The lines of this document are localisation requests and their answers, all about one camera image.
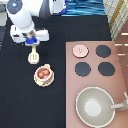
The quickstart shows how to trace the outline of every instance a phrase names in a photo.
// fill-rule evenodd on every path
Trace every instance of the white bowl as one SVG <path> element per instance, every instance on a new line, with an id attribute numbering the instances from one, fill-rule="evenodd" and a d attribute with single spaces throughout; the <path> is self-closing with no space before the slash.
<path id="1" fill-rule="evenodd" d="M 112 97 L 99 87 L 87 87 L 76 98 L 76 111 L 80 119 L 91 127 L 105 127 L 115 116 Z"/>

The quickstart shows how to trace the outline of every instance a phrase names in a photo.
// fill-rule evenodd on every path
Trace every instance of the black surface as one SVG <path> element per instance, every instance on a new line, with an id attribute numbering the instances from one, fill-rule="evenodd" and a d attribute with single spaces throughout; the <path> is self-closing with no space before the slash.
<path id="1" fill-rule="evenodd" d="M 106 45 L 99 45 L 96 48 L 96 54 L 102 58 L 106 58 L 111 55 L 111 49 Z"/>
<path id="2" fill-rule="evenodd" d="M 5 30 L 6 30 L 5 26 L 0 26 L 0 49 L 2 46 L 3 39 L 4 39 Z"/>
<path id="3" fill-rule="evenodd" d="M 66 41 L 111 40 L 106 16 L 33 17 L 36 28 L 49 30 L 50 40 L 37 51 L 40 62 L 28 63 L 31 47 L 12 46 L 11 21 L 0 51 L 0 128 L 66 128 Z M 49 87 L 39 87 L 34 73 L 50 64 L 55 80 Z"/>
<path id="4" fill-rule="evenodd" d="M 88 76 L 90 74 L 91 67 L 86 62 L 79 62 L 75 66 L 75 72 L 79 76 Z"/>
<path id="5" fill-rule="evenodd" d="M 112 76 L 115 73 L 114 66 L 109 62 L 102 62 L 98 66 L 100 74 L 103 76 Z"/>

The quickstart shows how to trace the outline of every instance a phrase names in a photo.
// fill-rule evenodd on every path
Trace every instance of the bowl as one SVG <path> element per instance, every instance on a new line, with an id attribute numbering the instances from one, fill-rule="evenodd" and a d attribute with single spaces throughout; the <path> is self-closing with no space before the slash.
<path id="1" fill-rule="evenodd" d="M 79 118 L 91 127 L 105 127 L 112 122 L 115 110 L 112 97 L 99 87 L 87 87 L 76 98 L 76 112 Z"/>
<path id="2" fill-rule="evenodd" d="M 44 70 L 49 71 L 49 75 L 44 75 L 43 78 L 38 77 L 38 73 Z M 42 87 L 50 85 L 54 80 L 54 72 L 51 70 L 49 64 L 39 67 L 34 74 L 34 81 Z"/>

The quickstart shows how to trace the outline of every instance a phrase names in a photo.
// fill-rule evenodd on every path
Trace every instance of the pink stove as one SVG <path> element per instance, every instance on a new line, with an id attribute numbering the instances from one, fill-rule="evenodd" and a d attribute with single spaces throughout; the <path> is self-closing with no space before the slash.
<path id="1" fill-rule="evenodd" d="M 90 128 L 80 120 L 75 106 L 77 95 L 90 86 L 107 91 L 115 104 L 125 100 L 126 87 L 114 41 L 66 43 L 66 128 Z M 128 110 L 116 110 L 106 128 L 128 128 Z"/>

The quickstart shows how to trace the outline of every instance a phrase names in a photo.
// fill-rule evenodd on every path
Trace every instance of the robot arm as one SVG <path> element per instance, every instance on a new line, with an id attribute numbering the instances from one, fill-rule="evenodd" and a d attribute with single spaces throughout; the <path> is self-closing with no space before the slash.
<path id="1" fill-rule="evenodd" d="M 39 41 L 49 40 L 47 30 L 36 32 L 32 16 L 47 19 L 65 8 L 65 0 L 9 0 L 6 10 L 14 24 L 10 31 L 13 41 L 16 43 L 24 42 L 26 38 L 23 33 L 29 37 L 34 35 Z"/>

